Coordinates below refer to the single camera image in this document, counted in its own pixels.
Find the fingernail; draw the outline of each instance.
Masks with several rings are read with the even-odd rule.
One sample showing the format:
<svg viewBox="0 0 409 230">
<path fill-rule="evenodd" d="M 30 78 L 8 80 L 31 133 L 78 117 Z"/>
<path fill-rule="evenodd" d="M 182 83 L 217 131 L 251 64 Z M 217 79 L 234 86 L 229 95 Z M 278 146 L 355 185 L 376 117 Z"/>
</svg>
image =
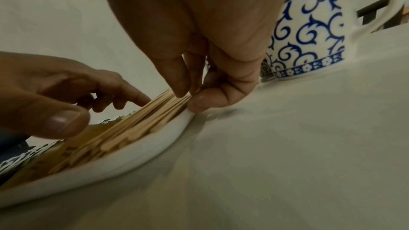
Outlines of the fingernail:
<svg viewBox="0 0 409 230">
<path fill-rule="evenodd" d="M 81 113 L 76 111 L 63 111 L 54 114 L 47 120 L 46 129 L 55 133 L 62 132 L 80 115 Z"/>
</svg>

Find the white table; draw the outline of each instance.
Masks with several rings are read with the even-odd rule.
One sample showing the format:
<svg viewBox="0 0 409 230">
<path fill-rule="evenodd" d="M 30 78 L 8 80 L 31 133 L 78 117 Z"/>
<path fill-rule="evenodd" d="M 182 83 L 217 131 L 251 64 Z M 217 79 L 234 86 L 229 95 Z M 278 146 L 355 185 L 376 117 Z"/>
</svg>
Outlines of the white table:
<svg viewBox="0 0 409 230">
<path fill-rule="evenodd" d="M 131 173 L 0 210 L 0 229 L 408 229 L 408 39 L 381 31 L 348 66 L 261 84 Z"/>
</svg>

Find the hand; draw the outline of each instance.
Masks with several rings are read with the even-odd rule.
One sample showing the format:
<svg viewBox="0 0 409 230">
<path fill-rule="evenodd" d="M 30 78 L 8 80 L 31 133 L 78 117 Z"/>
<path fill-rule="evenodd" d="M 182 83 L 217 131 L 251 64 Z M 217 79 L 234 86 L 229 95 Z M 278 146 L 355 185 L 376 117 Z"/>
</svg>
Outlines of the hand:
<svg viewBox="0 0 409 230">
<path fill-rule="evenodd" d="M 177 96 L 200 89 L 192 112 L 232 105 L 255 88 L 283 1 L 108 0 Z M 206 56 L 214 70 L 201 86 Z"/>
<path fill-rule="evenodd" d="M 63 139 L 88 125 L 91 108 L 102 112 L 113 103 L 123 109 L 128 101 L 143 106 L 150 99 L 118 73 L 64 58 L 0 52 L 2 128 Z"/>
</svg>

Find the bundle of wooden sticks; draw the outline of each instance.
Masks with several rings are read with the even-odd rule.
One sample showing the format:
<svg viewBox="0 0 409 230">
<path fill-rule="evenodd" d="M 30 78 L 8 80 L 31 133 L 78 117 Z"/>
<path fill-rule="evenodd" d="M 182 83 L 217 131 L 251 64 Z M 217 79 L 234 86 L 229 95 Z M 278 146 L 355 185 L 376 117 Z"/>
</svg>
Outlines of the bundle of wooden sticks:
<svg viewBox="0 0 409 230">
<path fill-rule="evenodd" d="M 102 134 L 73 149 L 71 153 L 65 148 L 66 159 L 49 170 L 48 174 L 59 173 L 102 158 L 148 134 L 159 131 L 186 109 L 189 99 L 190 95 L 177 98 L 172 91 L 166 91 L 139 111 L 124 117 Z"/>
</svg>

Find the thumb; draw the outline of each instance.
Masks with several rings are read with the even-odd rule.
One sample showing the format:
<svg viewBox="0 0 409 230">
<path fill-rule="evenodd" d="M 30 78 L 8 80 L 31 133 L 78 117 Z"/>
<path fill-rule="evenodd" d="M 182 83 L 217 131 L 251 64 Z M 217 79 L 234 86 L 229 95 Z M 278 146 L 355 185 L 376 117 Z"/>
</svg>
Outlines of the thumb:
<svg viewBox="0 0 409 230">
<path fill-rule="evenodd" d="M 0 128 L 40 138 L 72 137 L 88 125 L 89 113 L 82 107 L 27 93 L 0 94 Z"/>
</svg>

